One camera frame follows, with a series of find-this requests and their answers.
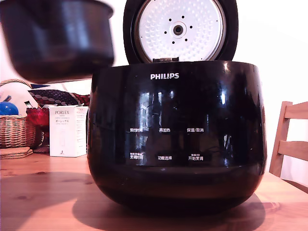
inner lid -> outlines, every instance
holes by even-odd
[[[146,0],[134,26],[141,59],[215,60],[226,36],[218,0]]]

open lid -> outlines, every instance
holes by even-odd
[[[238,24],[236,0],[127,0],[126,56],[130,64],[161,58],[231,61]]]

black inner pot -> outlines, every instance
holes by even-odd
[[[44,84],[90,78],[114,61],[109,18],[96,0],[4,0],[1,24],[14,69]]]
[[[267,158],[258,69],[231,61],[136,64],[93,76],[89,167],[116,202],[215,213],[256,190]]]

table surface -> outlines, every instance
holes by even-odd
[[[112,202],[93,182],[86,156],[1,160],[0,186],[2,231],[308,230],[308,194],[270,173],[242,205],[190,218],[153,217]]]

chair slat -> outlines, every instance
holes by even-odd
[[[308,142],[280,141],[278,153],[308,161]]]
[[[288,119],[308,119],[308,102],[287,106],[284,117]]]

